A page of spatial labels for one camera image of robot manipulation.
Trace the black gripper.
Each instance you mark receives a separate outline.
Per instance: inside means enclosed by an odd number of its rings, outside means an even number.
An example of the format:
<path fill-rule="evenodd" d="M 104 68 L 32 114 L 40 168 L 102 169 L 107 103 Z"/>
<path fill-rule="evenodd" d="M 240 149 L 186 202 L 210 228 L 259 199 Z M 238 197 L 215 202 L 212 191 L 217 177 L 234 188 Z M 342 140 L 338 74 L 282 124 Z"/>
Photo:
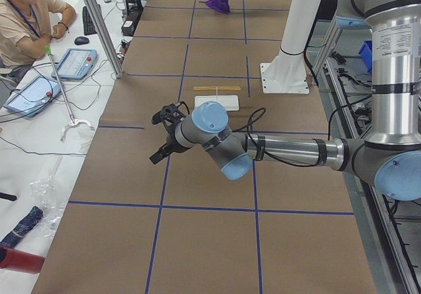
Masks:
<path fill-rule="evenodd" d="M 171 153 L 183 153 L 193 147 L 182 132 L 182 124 L 176 123 L 169 126 L 165 126 L 167 131 L 166 144 L 162 145 L 153 153 L 149 160 L 153 164 L 158 164 L 160 161 L 170 156 Z"/>

